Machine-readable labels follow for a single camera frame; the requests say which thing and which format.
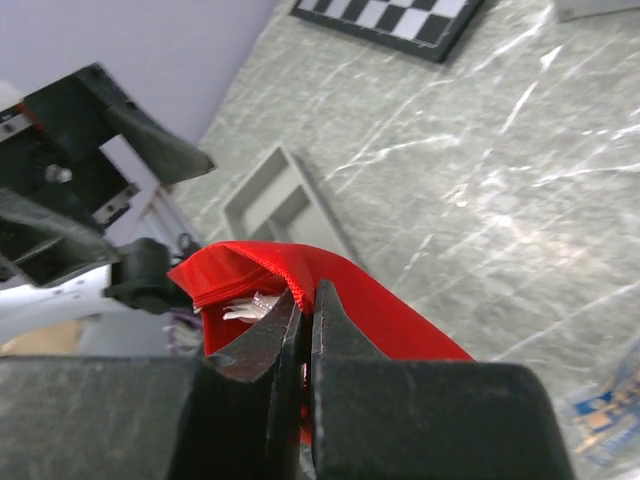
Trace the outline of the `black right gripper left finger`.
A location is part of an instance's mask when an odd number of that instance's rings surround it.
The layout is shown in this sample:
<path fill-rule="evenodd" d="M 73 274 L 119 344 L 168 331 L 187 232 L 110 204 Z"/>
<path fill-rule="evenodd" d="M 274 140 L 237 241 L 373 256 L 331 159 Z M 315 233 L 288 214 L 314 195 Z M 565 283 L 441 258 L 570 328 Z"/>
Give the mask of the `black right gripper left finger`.
<path fill-rule="evenodd" d="M 1 361 L 5 479 L 292 479 L 303 315 L 290 294 L 191 357 Z"/>

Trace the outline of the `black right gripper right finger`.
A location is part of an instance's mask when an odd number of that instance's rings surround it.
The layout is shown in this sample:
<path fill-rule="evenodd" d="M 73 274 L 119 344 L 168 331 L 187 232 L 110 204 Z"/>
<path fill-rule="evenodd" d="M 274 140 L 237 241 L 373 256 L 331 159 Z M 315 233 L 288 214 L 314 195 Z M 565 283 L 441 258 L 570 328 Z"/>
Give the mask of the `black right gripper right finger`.
<path fill-rule="evenodd" d="M 322 282 L 311 387 L 320 479 L 571 479 L 539 378 L 515 364 L 393 360 Z"/>

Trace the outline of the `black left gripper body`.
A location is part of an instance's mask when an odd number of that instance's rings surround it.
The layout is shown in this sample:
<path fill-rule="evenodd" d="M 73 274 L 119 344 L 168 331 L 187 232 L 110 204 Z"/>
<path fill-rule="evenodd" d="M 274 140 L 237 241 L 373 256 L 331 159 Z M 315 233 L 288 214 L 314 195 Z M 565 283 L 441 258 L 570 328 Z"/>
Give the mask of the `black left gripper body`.
<path fill-rule="evenodd" d="M 1 142 L 1 279 L 56 285 L 117 263 L 105 234 L 136 187 L 103 152 L 108 107 L 130 102 L 100 63 L 23 97 L 35 141 Z"/>

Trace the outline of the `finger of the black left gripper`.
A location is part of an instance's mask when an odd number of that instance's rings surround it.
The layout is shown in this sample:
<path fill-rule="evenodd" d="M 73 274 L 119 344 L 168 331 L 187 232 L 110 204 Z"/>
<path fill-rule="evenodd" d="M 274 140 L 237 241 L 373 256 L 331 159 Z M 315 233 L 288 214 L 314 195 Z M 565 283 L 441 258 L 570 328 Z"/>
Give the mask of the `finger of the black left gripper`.
<path fill-rule="evenodd" d="M 108 107 L 105 116 L 163 185 L 174 185 L 215 169 L 209 155 L 164 129 L 132 102 Z"/>

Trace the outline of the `red fabric zipper pouch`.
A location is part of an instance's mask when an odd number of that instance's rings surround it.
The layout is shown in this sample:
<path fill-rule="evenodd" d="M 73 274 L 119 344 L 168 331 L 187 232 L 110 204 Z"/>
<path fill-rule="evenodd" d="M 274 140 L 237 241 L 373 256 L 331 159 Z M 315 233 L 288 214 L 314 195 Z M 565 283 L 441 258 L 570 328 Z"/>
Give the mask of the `red fabric zipper pouch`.
<path fill-rule="evenodd" d="M 307 315 L 320 314 L 321 283 L 330 282 L 348 318 L 393 360 L 472 361 L 459 344 L 352 261 L 296 243 L 227 241 L 204 247 L 169 272 L 202 308 L 204 352 L 213 354 L 248 330 L 226 320 L 223 307 L 252 293 L 292 293 Z"/>

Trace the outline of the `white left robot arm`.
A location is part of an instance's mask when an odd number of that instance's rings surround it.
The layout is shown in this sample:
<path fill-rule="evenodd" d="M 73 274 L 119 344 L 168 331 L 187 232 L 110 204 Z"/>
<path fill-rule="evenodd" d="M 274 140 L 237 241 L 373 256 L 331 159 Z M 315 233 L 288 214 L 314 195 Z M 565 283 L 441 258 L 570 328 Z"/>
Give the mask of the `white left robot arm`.
<path fill-rule="evenodd" d="M 182 313 L 199 241 L 168 188 L 213 159 L 99 63 L 1 110 L 1 337 L 112 313 Z"/>

